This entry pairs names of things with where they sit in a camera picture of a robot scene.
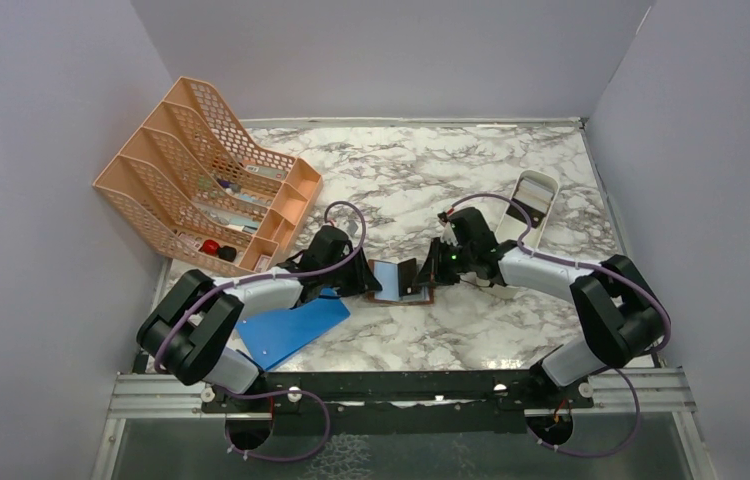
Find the red round item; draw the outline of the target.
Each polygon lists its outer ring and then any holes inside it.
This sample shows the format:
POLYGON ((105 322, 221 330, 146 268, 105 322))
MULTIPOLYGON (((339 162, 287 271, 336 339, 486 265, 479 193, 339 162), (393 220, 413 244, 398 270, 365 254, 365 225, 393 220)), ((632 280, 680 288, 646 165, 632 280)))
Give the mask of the red round item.
POLYGON ((218 242, 212 239, 207 239, 202 243, 199 251, 209 256, 217 256, 219 248, 220 244, 218 242))

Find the brown leather card holder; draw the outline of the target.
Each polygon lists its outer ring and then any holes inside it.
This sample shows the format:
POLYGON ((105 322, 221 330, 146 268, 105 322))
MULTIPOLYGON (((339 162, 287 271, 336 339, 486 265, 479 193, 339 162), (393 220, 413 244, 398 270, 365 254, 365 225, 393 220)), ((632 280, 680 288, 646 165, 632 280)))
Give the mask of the brown leather card holder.
POLYGON ((421 292, 416 295, 400 298, 397 285, 397 264, 382 260, 370 260, 369 265, 381 283, 383 289, 381 292, 366 294, 366 300, 378 304, 389 305, 430 305, 434 303, 434 293, 432 288, 423 287, 421 292))

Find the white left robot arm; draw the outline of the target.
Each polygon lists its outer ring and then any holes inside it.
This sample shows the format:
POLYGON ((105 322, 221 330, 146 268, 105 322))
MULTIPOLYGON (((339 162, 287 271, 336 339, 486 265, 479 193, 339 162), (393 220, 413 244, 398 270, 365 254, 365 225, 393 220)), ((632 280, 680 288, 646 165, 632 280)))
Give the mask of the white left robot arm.
POLYGON ((262 273, 214 280, 188 271, 140 326, 136 341, 182 384, 213 384, 239 409, 253 410, 264 401, 266 386, 261 368, 227 345, 237 323, 301 307, 325 289, 339 297, 382 289, 362 248, 331 225, 322 226, 306 249, 262 273))

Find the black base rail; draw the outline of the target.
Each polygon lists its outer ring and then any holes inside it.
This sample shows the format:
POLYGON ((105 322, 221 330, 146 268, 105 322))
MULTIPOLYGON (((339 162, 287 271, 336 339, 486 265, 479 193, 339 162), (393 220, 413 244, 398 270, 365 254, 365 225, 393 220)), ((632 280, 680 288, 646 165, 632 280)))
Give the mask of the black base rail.
POLYGON ((276 436, 463 432, 523 434, 526 415, 591 408, 577 385, 544 387, 528 370, 272 372, 246 398, 218 387, 202 395, 205 414, 276 436))

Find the black round item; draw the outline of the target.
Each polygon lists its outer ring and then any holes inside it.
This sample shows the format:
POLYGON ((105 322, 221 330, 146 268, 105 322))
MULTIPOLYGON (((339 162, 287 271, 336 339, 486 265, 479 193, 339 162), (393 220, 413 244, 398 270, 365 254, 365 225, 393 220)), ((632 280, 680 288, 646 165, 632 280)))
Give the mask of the black round item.
POLYGON ((238 251, 233 246, 220 246, 216 254, 219 259, 233 263, 237 258, 238 251))

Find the blue plastic board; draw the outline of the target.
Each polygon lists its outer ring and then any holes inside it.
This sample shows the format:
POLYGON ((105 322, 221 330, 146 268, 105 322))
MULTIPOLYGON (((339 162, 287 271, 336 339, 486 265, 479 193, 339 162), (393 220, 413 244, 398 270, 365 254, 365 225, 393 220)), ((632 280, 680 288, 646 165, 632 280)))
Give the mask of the blue plastic board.
POLYGON ((273 310, 239 321, 236 327, 251 358, 272 370, 350 317, 339 296, 324 289, 313 301, 294 309, 273 310))

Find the peach plastic file organizer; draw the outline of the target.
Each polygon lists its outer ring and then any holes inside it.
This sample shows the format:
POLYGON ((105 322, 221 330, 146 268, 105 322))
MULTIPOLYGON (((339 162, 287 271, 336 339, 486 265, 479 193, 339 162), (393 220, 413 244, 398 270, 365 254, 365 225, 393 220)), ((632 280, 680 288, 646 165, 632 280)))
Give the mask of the peach plastic file organizer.
POLYGON ((323 180, 256 143, 213 85, 181 77, 93 186, 157 253, 239 276, 288 256, 323 180), (200 252, 207 239, 236 260, 200 252))

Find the cream oval plastic tray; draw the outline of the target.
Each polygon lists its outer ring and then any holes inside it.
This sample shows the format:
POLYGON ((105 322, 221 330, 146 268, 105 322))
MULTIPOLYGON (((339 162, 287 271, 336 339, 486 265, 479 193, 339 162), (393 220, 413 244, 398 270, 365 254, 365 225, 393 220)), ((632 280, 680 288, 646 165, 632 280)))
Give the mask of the cream oval plastic tray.
MULTIPOLYGON (((537 249, 548 223, 552 207, 558 197, 559 190, 559 183, 553 177, 536 170, 523 170, 509 197, 503 195, 495 197, 497 200, 503 200, 507 206, 494 230, 496 240, 504 243, 509 240, 521 239, 524 247, 530 250, 537 249), (549 214, 538 229, 531 228, 526 212, 517 203, 512 201, 516 185, 523 177, 532 178, 538 183, 547 185, 554 190, 554 199, 549 214)), ((475 284, 483 291, 503 299, 513 298, 518 288, 528 288, 554 297, 565 297, 569 294, 568 286, 557 275, 558 271, 555 263, 533 258, 523 251, 522 248, 515 247, 509 250, 503 257, 501 264, 503 283, 501 285, 481 278, 476 279, 475 284)))

